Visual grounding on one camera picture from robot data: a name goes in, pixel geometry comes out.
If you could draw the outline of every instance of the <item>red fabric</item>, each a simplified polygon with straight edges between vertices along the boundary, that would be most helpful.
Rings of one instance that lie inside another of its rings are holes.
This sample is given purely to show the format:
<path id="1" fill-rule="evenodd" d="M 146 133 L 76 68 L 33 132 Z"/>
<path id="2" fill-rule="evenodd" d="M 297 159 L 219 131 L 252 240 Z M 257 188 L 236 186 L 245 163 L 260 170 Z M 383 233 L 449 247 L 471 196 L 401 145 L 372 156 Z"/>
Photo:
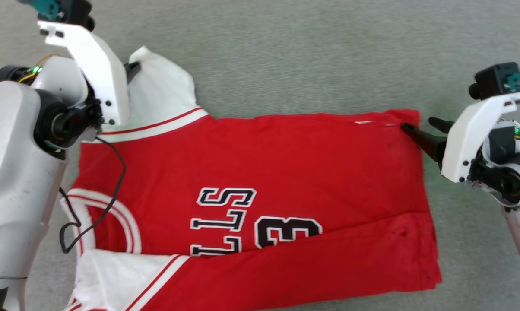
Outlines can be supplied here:
<path id="1" fill-rule="evenodd" d="M 142 254 L 190 254 L 192 245 L 224 249 L 224 237 L 241 239 L 241 254 L 191 258 L 151 306 L 249 310 L 434 288 L 441 276 L 422 154 L 400 130 L 402 122 L 418 124 L 418 112 L 206 116 L 114 143 L 127 165 L 118 201 L 137 222 Z M 120 170 L 108 146 L 83 144 L 74 188 L 112 196 Z M 254 189 L 256 196 L 249 207 L 230 206 L 238 196 L 223 206 L 199 206 L 205 187 Z M 191 219 L 231 221 L 230 209 L 246 211 L 238 232 L 190 228 Z M 89 210 L 92 220 L 102 213 Z M 323 233 L 306 238 L 298 230 L 296 241 L 259 249 L 255 223 L 266 216 L 315 220 Z M 95 235 L 97 248 L 126 250 L 123 228 L 111 215 Z"/>

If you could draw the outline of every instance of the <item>jersey number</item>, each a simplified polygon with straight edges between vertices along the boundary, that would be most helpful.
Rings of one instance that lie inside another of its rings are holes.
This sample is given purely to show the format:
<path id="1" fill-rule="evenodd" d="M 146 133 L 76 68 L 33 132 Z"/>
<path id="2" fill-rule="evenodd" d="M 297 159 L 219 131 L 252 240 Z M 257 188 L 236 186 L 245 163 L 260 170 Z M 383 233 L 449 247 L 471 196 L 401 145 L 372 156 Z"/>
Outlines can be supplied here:
<path id="1" fill-rule="evenodd" d="M 250 207 L 256 196 L 256 190 L 252 188 L 218 188 L 205 187 L 199 193 L 197 203 L 201 206 L 224 206 L 231 202 L 232 207 Z M 203 228 L 218 228 L 230 232 L 240 232 L 246 210 L 229 209 L 226 219 L 207 220 L 201 218 L 191 219 L 191 229 L 201 230 Z M 321 225 L 311 218 L 297 217 L 270 217 L 262 216 L 254 223 L 254 243 L 258 248 L 277 245 L 279 241 L 289 242 L 296 240 L 296 233 L 304 232 L 306 236 L 314 236 L 322 233 Z M 200 255 L 223 255 L 238 253 L 242 250 L 240 236 L 224 236 L 224 244 L 227 248 L 208 248 L 199 244 L 193 244 L 190 254 Z"/>

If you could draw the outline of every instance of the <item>red jersey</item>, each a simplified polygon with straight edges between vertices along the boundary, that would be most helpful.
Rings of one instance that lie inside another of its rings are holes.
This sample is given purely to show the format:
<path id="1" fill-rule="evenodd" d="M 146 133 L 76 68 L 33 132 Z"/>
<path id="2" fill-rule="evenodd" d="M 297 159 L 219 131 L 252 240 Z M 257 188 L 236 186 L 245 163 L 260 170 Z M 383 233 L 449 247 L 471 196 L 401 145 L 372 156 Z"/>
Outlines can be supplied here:
<path id="1" fill-rule="evenodd" d="M 102 135 L 127 172 L 110 213 L 77 247 L 79 256 L 113 251 L 101 253 L 113 266 L 126 258 L 114 252 L 173 255 L 148 281 L 127 280 L 143 282 L 132 287 L 143 310 L 279 308 L 441 282 L 422 154 L 400 129 L 418 124 L 417 111 L 216 120 L 195 104 L 192 79 L 182 89 L 166 95 L 177 95 L 169 105 L 141 104 L 149 92 L 130 84 L 131 122 Z M 82 144 L 69 191 L 77 234 L 102 214 L 121 168 L 107 145 Z M 90 276 L 78 278 L 95 295 Z M 113 282 L 103 286 L 123 287 Z"/>

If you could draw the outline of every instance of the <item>gray surface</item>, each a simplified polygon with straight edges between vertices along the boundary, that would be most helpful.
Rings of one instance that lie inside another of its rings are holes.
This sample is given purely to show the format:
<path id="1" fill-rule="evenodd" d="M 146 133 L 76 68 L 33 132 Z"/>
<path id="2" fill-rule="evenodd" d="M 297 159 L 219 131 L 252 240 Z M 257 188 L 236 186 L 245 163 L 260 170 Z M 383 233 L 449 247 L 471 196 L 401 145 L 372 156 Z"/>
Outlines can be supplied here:
<path id="1" fill-rule="evenodd" d="M 215 116 L 417 108 L 453 119 L 471 102 L 476 71 L 520 63 L 520 0 L 95 2 L 96 33 L 122 59 L 147 45 L 175 61 Z M 43 45 L 31 8 L 14 3 L 0 0 L 0 66 L 57 51 Z M 425 172 L 444 283 L 290 310 L 520 311 L 520 260 L 498 205 L 439 177 L 434 163 Z M 65 184 L 76 174 L 72 163 Z M 31 311 L 59 310 L 69 297 L 64 221 L 57 209 L 29 281 Z"/>

